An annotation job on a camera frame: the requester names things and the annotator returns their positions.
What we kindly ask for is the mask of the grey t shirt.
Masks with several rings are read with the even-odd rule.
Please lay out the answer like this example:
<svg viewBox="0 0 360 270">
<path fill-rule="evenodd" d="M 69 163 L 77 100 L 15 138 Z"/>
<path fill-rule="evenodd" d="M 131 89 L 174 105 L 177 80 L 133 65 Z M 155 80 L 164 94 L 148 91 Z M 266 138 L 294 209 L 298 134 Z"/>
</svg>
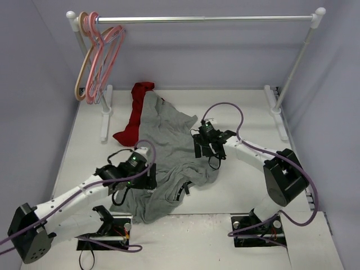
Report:
<svg viewBox="0 0 360 270">
<path fill-rule="evenodd" d="M 150 224 L 181 204 L 185 195 L 183 184 L 191 182 L 202 187 L 216 181 L 214 159 L 195 157 L 190 129 L 196 122 L 197 116 L 179 112 L 155 92 L 145 94 L 139 138 L 151 141 L 156 148 L 157 188 L 152 192 L 120 191 L 116 199 L 124 203 L 112 205 L 111 212 L 128 213 L 134 223 Z"/>
</svg>

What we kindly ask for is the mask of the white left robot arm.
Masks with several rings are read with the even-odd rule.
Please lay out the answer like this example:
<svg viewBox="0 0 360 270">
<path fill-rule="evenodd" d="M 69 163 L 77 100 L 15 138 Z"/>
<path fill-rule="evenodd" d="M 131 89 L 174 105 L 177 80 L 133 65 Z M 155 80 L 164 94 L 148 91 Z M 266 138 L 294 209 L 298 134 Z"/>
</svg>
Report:
<svg viewBox="0 0 360 270">
<path fill-rule="evenodd" d="M 88 233 L 108 235 L 113 216 L 99 202 L 130 188 L 154 189 L 156 164 L 149 152 L 147 147 L 137 148 L 126 161 L 96 169 L 87 180 L 50 201 L 20 205 L 3 242 L 11 241 L 22 262 L 31 264 L 63 241 Z"/>
</svg>

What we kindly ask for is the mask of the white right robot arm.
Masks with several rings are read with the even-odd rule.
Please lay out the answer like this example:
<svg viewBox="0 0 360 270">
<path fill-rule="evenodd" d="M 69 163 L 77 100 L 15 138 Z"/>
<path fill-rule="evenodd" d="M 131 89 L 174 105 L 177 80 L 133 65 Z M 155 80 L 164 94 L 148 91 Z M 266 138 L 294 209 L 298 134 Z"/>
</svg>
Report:
<svg viewBox="0 0 360 270">
<path fill-rule="evenodd" d="M 286 207 L 308 186 L 309 181 L 299 171 L 298 158 L 291 149 L 274 152 L 237 138 L 231 130 L 222 132 L 211 122 L 202 121 L 198 131 L 192 135 L 195 157 L 237 159 L 264 174 L 267 195 L 251 210 L 250 228 L 261 232 L 269 225 L 269 218 Z"/>
</svg>

